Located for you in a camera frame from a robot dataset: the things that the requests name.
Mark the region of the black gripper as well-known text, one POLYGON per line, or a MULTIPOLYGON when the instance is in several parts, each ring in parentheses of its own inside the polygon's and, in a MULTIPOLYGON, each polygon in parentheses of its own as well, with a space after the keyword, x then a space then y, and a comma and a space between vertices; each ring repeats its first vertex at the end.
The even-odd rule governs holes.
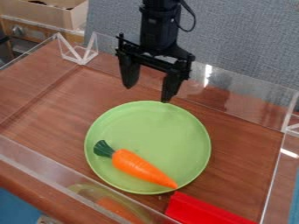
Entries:
POLYGON ((121 81, 125 88, 131 88, 137 80, 140 66, 151 67, 168 73, 163 78, 161 102, 167 103, 177 95, 184 80, 189 79, 195 55, 172 43, 165 49, 145 48, 139 43, 139 37, 119 33, 116 36, 116 56, 121 81))

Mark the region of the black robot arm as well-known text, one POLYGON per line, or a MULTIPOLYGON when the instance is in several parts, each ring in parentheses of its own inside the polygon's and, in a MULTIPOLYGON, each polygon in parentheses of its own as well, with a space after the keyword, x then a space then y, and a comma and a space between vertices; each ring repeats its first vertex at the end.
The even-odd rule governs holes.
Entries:
POLYGON ((195 55, 177 46, 179 30, 191 32, 180 26, 181 8, 196 19, 184 0, 143 0, 140 38, 136 43, 119 33, 116 56, 121 81, 131 88, 139 80, 140 66, 151 67, 165 73, 163 78, 161 102, 168 102, 177 94, 184 80, 189 79, 195 55))

